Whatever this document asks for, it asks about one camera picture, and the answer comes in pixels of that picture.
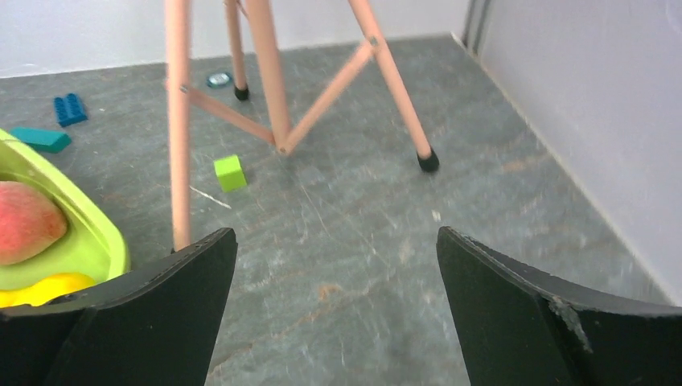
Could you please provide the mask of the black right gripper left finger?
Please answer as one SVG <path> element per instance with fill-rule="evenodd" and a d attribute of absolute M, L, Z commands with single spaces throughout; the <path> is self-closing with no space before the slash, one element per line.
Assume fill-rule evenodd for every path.
<path fill-rule="evenodd" d="M 2 384 L 203 384 L 236 253 L 235 232 L 221 228 L 46 305 L 2 309 Z"/>

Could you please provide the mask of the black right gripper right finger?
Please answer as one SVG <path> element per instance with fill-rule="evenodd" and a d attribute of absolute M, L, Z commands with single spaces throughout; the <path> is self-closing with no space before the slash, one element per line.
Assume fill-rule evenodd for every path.
<path fill-rule="evenodd" d="M 450 227 L 438 265 L 473 385 L 678 385 L 681 309 L 606 294 Z"/>

